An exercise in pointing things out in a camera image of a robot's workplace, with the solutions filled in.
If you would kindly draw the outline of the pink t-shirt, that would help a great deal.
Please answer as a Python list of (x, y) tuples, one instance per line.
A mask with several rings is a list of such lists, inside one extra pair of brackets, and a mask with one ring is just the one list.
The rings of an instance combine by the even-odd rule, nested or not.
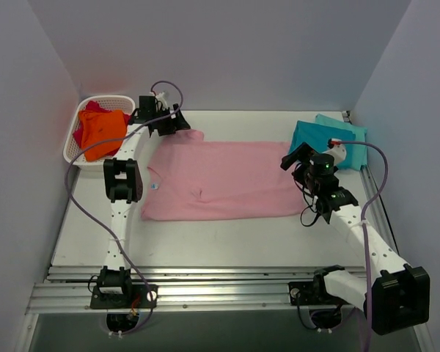
[(304, 201), (281, 169), (287, 142), (207, 142), (201, 131), (165, 137), (148, 162), (145, 221), (215, 221), (299, 214)]

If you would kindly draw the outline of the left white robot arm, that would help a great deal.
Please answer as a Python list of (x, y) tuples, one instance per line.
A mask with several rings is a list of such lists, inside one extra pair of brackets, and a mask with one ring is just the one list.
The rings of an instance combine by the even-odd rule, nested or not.
[(131, 264), (127, 256), (131, 222), (137, 202), (143, 195), (137, 154), (152, 132), (165, 136), (189, 128), (179, 105), (176, 103), (170, 107), (167, 103), (166, 92), (143, 95), (139, 98), (138, 109), (129, 119), (128, 138), (115, 156), (103, 163), (105, 192), (111, 206), (111, 233), (95, 296), (107, 298), (116, 307), (126, 307), (133, 300)]

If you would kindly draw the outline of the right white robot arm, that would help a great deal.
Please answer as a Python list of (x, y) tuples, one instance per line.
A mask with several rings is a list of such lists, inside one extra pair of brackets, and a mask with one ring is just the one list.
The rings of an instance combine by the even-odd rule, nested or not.
[(364, 313), (372, 331), (379, 335), (426, 323), (430, 311), (428, 272), (411, 266), (390, 248), (367, 220), (370, 205), (360, 205), (335, 175), (349, 144), (330, 139), (328, 150), (319, 153), (303, 142), (283, 157), (280, 165), (283, 170), (293, 169), (293, 179), (310, 201), (315, 219), (333, 227), (364, 262), (364, 279), (341, 265), (318, 269), (311, 295), (323, 304), (351, 304)]

